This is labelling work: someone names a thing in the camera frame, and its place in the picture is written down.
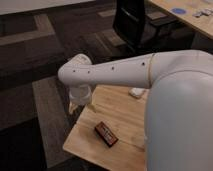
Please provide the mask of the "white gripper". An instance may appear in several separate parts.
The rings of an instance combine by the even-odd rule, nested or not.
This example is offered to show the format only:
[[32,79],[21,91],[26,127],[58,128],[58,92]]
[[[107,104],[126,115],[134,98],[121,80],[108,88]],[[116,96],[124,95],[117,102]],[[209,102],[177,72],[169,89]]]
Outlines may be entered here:
[[[81,85],[80,87],[71,87],[69,89],[69,114],[73,114],[73,112],[78,108],[78,105],[86,105],[91,101],[91,87],[88,85]],[[89,103],[87,107],[96,112],[96,108],[93,104]]]

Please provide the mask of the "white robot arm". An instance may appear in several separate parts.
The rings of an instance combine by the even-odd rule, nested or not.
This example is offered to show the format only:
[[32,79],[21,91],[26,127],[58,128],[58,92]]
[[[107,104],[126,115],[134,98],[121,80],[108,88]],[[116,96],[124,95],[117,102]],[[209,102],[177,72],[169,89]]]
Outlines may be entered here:
[[89,102],[94,85],[148,89],[147,171],[213,171],[213,54],[179,50],[101,64],[78,54],[58,78],[77,104]]

